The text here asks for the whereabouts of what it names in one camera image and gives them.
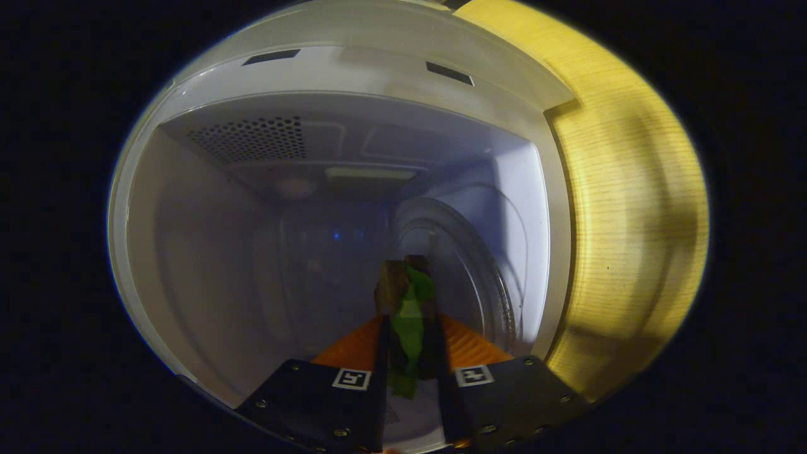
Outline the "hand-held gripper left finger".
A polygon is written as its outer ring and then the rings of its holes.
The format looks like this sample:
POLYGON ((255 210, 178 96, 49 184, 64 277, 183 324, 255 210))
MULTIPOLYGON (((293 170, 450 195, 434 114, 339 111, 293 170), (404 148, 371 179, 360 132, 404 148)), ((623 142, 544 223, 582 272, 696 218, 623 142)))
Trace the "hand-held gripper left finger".
POLYGON ((369 368, 286 360, 236 413, 306 452, 381 452, 390 332, 388 317, 380 317, 365 350, 369 368))

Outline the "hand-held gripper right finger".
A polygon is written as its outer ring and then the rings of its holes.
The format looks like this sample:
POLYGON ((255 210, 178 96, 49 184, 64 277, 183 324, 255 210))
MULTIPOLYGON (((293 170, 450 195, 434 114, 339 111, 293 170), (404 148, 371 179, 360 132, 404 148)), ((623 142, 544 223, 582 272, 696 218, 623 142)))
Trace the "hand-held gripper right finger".
POLYGON ((455 450, 519 450, 589 410, 532 354, 512 356, 446 314, 434 336, 442 428, 455 450))

